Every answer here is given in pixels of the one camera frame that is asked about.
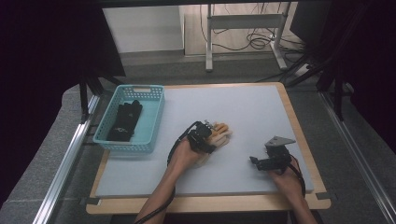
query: white desk leg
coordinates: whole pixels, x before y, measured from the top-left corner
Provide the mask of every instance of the white desk leg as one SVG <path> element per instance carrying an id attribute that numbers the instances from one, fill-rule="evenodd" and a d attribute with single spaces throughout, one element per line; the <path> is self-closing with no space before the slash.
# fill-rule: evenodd
<path id="1" fill-rule="evenodd" d="M 211 5 L 207 5 L 207 41 L 206 41 L 206 72 L 213 71 L 212 55 L 212 13 Z"/>
<path id="2" fill-rule="evenodd" d="M 277 64 L 279 64 L 280 70 L 286 70 L 288 67 L 286 66 L 285 60 L 282 57 L 282 54 L 279 50 L 279 41 L 282 37 L 283 30 L 285 29 L 286 20 L 288 19 L 289 9 L 290 9 L 291 2 L 288 2 L 286 7 L 283 9 L 282 18 L 280 20 L 279 26 L 276 32 L 276 38 L 274 41 L 271 41 L 270 46 L 271 49 L 276 57 Z"/>

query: white wall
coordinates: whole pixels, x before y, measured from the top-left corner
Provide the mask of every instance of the white wall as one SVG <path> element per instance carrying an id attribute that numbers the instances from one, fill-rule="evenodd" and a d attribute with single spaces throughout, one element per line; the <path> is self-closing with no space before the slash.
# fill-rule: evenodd
<path id="1" fill-rule="evenodd" d="M 183 48 L 179 6 L 103 9 L 119 53 Z"/>

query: person's right arm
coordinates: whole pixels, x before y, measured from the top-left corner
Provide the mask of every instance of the person's right arm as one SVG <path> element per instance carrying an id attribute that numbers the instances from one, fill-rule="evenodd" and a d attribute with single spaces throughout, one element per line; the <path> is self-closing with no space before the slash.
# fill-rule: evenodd
<path id="1" fill-rule="evenodd" d="M 300 170 L 295 159 L 292 159 L 291 165 Z M 289 167 L 282 175 L 275 171 L 268 171 L 268 175 L 273 178 L 276 187 L 289 201 L 298 223 L 317 224 L 302 194 L 302 187 L 297 175 Z"/>

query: gray carpet floor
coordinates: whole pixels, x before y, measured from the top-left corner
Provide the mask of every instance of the gray carpet floor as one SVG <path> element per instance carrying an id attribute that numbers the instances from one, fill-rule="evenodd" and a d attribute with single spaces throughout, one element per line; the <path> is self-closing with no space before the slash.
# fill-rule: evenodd
<path id="1" fill-rule="evenodd" d="M 120 77 L 120 80 L 132 84 L 254 82 L 279 73 L 272 54 L 253 56 L 242 54 L 233 57 L 219 55 L 215 57 L 212 73 L 205 72 L 203 58 L 184 58 L 178 54 L 165 53 L 162 58 L 150 54 L 143 58 L 136 57 L 136 55 L 123 55 L 122 61 L 127 77 Z M 315 90 L 315 81 L 316 77 L 312 77 L 288 89 L 288 95 L 324 184 L 332 195 L 332 207 L 319 211 L 323 222 L 388 223 L 372 192 L 361 177 L 345 142 L 335 129 L 325 105 Z M 107 89 L 115 88 L 112 83 L 105 80 L 102 80 L 102 83 Z M 396 168 L 396 156 L 357 113 L 347 97 L 344 98 L 343 112 L 345 124 L 360 145 L 363 155 L 389 197 L 395 201 L 396 181 L 392 170 Z M 63 107 L 58 118 L 35 159 L 3 205 L 0 211 L 0 223 L 32 223 L 62 161 L 64 152 L 73 138 L 79 120 L 79 92 L 78 87 L 74 87 L 64 94 Z M 115 224 L 133 221 L 133 216 L 92 216 L 87 214 L 85 206 L 80 204 L 81 199 L 90 194 L 102 153 L 103 150 L 98 146 L 82 147 L 49 223 Z M 189 220 L 199 220 L 200 223 L 267 223 L 268 218 L 268 215 L 264 213 L 239 214 L 239 216 L 209 214 L 187 217 Z M 187 223 L 183 221 L 186 217 L 172 217 L 169 220 L 173 223 Z"/>

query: forearm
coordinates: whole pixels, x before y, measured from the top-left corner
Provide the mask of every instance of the forearm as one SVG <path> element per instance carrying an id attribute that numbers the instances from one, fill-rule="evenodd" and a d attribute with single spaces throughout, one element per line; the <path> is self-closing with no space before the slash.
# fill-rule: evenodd
<path id="1" fill-rule="evenodd" d="M 140 220 L 142 217 L 145 217 L 166 203 L 166 201 L 171 197 L 172 191 L 181 173 L 182 171 L 175 168 L 172 164 L 168 166 L 157 188 L 152 192 L 151 196 L 145 202 L 139 214 L 137 215 L 136 221 Z M 166 208 L 145 223 L 163 223 L 165 213 Z"/>
<path id="2" fill-rule="evenodd" d="M 317 224 L 303 196 L 287 197 L 299 224 Z"/>

